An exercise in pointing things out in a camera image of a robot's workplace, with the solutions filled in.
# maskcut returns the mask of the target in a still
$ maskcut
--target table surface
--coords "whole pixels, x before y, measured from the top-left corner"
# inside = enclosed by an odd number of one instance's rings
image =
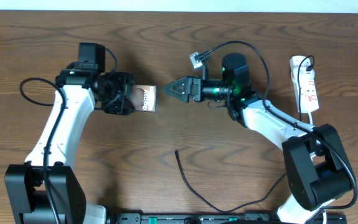
[[[13,222],[4,173],[9,164],[23,163],[50,113],[20,96],[23,79],[54,80],[76,60],[79,42],[97,42],[116,54],[119,71],[161,90],[185,75],[201,75],[189,54],[227,40],[244,40],[261,51],[272,79],[268,98],[292,116],[297,113],[288,61],[293,55],[316,57],[320,109],[314,123],[338,130],[358,183],[357,14],[0,11],[0,223]],[[211,77],[219,78],[221,59],[231,52],[246,55],[254,88],[264,91],[259,58],[241,45],[212,54]],[[113,65],[107,57],[107,68]],[[53,101],[53,90],[42,83],[26,91],[33,99]],[[156,113],[92,113],[75,174],[91,203],[145,213],[214,212],[184,185],[176,149],[191,185],[225,210],[262,198],[285,171],[282,152],[231,121],[226,110],[210,110],[206,102],[184,104],[160,91]],[[266,201],[239,213],[275,210],[289,194],[285,179]],[[358,223],[358,201],[344,212],[349,223]]]

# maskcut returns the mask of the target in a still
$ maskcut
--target wood grain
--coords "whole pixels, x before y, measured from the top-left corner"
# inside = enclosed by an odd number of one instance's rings
[[[260,49],[272,76],[269,98],[293,116],[288,60],[298,54],[316,57],[320,109],[313,113],[314,121],[338,130],[358,183],[356,14],[0,11],[0,223],[13,222],[4,186],[7,166],[24,161],[50,112],[21,98],[21,80],[53,80],[76,60],[78,43],[92,41],[116,54],[120,71],[162,89],[185,75],[199,75],[189,54],[233,39]],[[266,79],[259,59],[238,45],[214,53],[211,76],[219,76],[221,58],[233,51],[246,54],[254,86],[263,91]],[[112,66],[108,60],[107,67]],[[45,85],[34,83],[27,91],[34,99],[53,100]],[[176,149],[192,186],[221,209],[263,197],[285,170],[282,153],[232,122],[225,110],[209,110],[206,103],[186,105],[160,93],[155,114],[94,112],[82,134],[75,174],[89,202],[146,213],[213,212],[183,184]],[[288,195],[284,181],[265,202],[247,209],[277,209]],[[358,223],[358,202],[345,213],[349,223]]]

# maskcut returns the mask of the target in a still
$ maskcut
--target wire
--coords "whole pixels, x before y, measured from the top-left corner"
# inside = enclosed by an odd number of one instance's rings
[[[252,204],[255,204],[255,203],[259,203],[259,202],[263,202],[264,200],[266,200],[266,198],[270,195],[270,193],[272,193],[273,189],[278,185],[278,183],[280,183],[280,181],[286,176],[287,173],[283,174],[277,181],[276,183],[273,184],[273,186],[270,188],[270,190],[267,192],[267,194],[259,199],[259,200],[256,200],[256,201],[253,201],[253,202],[248,202],[248,203],[245,203],[243,205],[240,205],[236,208],[233,208],[233,209],[230,209],[230,210],[227,210],[227,211],[224,211],[224,210],[220,210],[218,208],[216,208],[214,205],[212,205],[211,203],[209,203],[205,198],[203,198],[203,196],[201,196],[199,193],[196,192],[196,190],[194,190],[189,182],[187,181],[186,179],[186,176],[185,176],[185,173],[183,171],[183,168],[181,166],[181,162],[180,162],[180,159],[179,159],[179,152],[178,150],[175,151],[175,156],[177,158],[177,162],[178,162],[178,167],[179,167],[179,171],[180,171],[180,174],[181,174],[181,177],[185,183],[185,185],[187,186],[187,188],[191,191],[191,193],[193,193],[195,196],[197,196],[199,199],[201,199],[204,203],[206,203],[208,206],[210,206],[212,209],[214,209],[215,211],[217,212],[221,212],[221,213],[231,213],[231,212],[234,212],[240,208],[243,208],[245,206],[248,206],[248,205],[252,205]]]
[[[225,105],[219,105],[219,106],[212,107],[209,105],[211,102],[212,102],[212,100],[208,101],[208,103],[207,103],[207,106],[209,109],[216,110],[216,109],[223,109],[226,107]]]
[[[299,67],[298,67],[298,76],[296,77],[296,80],[298,82],[298,110],[299,110],[299,121],[302,121],[302,113],[301,113],[301,84],[300,84],[300,81],[299,81],[299,73],[300,73],[300,70],[301,70],[301,66],[302,66],[302,63],[308,59],[308,58],[313,58],[313,66],[314,66],[314,56],[313,55],[309,55],[309,56],[306,56],[302,61],[301,63],[299,64]]]
[[[214,47],[213,49],[211,49],[209,51],[203,52],[201,54],[201,56],[203,57],[204,55],[209,54],[209,53],[213,52],[214,50],[216,50],[216,49],[218,49],[218,48],[220,48],[222,46],[225,46],[227,44],[244,44],[244,45],[250,47],[252,50],[254,50],[254,52],[259,56],[260,60],[262,61],[263,65],[265,67],[266,78],[267,78],[266,90],[265,90],[265,93],[264,93],[263,99],[262,99],[262,103],[263,103],[265,109],[268,112],[270,112],[272,115],[276,116],[278,119],[286,122],[287,124],[292,125],[294,128],[298,128],[299,130],[306,132],[307,134],[309,134],[310,136],[315,138],[317,141],[320,142],[320,144],[322,144],[326,149],[328,149],[333,154],[333,156],[335,156],[339,160],[339,162],[342,164],[342,166],[344,167],[344,169],[346,171],[346,174],[349,177],[349,180],[351,182],[351,187],[353,188],[352,200],[347,205],[324,206],[324,207],[321,207],[321,209],[345,209],[345,208],[350,208],[351,206],[353,206],[356,203],[357,197],[358,197],[358,189],[357,189],[356,177],[354,176],[354,174],[352,174],[352,172],[350,171],[349,167],[344,162],[343,158],[336,152],[336,150],[328,142],[326,142],[323,139],[321,139],[317,134],[312,133],[311,131],[309,131],[309,130],[307,130],[305,128],[302,128],[301,126],[298,125],[297,122],[292,123],[291,121],[281,117],[280,115],[278,115],[274,111],[272,111],[269,106],[267,106],[266,99],[267,99],[267,95],[268,95],[269,89],[270,89],[270,74],[269,74],[269,68],[267,67],[266,61],[263,58],[262,54],[258,51],[258,49],[256,49],[253,45],[251,45],[251,44],[249,44],[247,42],[243,42],[243,41],[240,41],[240,40],[232,40],[232,41],[228,41],[228,42],[223,43],[223,44],[219,44],[218,46]]]
[[[311,112],[308,112],[308,116],[309,116],[309,124],[313,125],[313,117],[311,116]]]
[[[116,72],[117,69],[118,69],[118,61],[117,61],[117,58],[116,58],[116,56],[111,52],[110,49],[106,48],[106,50],[107,50],[107,52],[109,52],[109,54],[111,55],[111,57],[114,59],[115,66],[114,66],[114,68],[113,68],[113,69],[111,70],[111,72],[110,72],[110,73],[114,73],[114,72]]]
[[[55,124],[53,125],[52,130],[50,131],[50,134],[49,134],[49,137],[48,137],[48,140],[47,140],[47,145],[44,147],[44,161],[43,161],[43,166],[42,166],[42,174],[44,176],[45,190],[47,192],[47,197],[48,197],[48,201],[49,201],[49,204],[50,204],[50,208],[52,209],[53,217],[55,218],[56,223],[60,224],[59,214],[57,212],[55,201],[53,200],[52,193],[50,191],[49,176],[48,176],[48,155],[50,154],[50,145],[51,145],[53,136],[55,135],[57,126],[59,125],[60,119],[63,116],[64,109],[66,108],[67,100],[66,100],[66,97],[63,94],[62,90],[58,86],[56,86],[54,83],[52,83],[52,82],[50,82],[50,81],[48,81],[46,79],[43,79],[43,78],[28,78],[28,79],[23,80],[20,83],[19,89],[20,89],[20,93],[22,94],[22,96],[26,100],[30,101],[31,103],[35,103],[36,105],[42,105],[42,106],[53,106],[53,105],[50,105],[50,104],[39,103],[39,102],[36,102],[34,100],[31,100],[30,98],[28,98],[24,94],[23,85],[25,83],[27,83],[27,82],[30,82],[30,81],[40,81],[40,82],[47,83],[47,84],[53,86],[58,91],[60,96],[62,97],[62,105],[60,107],[59,114],[58,114],[58,116],[56,118],[56,121],[55,121]]]
[[[108,108],[109,106],[111,106],[115,101],[117,101],[120,97],[122,96],[122,92],[118,91],[116,97],[114,97],[114,99],[110,100],[109,103],[107,103],[106,105],[104,105],[103,107],[100,108],[94,108],[95,110],[104,110],[106,108]]]

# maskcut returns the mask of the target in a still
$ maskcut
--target green connector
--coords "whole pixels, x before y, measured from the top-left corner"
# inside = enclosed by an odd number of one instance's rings
[[[150,217],[149,218],[149,224],[157,224],[157,218]]]

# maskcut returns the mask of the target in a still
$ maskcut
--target power strip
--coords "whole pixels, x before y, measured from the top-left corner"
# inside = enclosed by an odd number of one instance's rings
[[[291,79],[293,82],[293,88],[295,91],[296,98],[296,108],[299,112],[299,88],[298,88],[298,69],[299,64],[302,60],[305,59],[305,56],[294,56],[290,60],[291,66]],[[318,106],[316,85],[314,84],[314,69],[311,71],[306,71],[306,68],[311,65],[310,59],[306,59],[300,68],[299,72],[299,83],[301,86],[301,113],[311,113],[316,111]]]

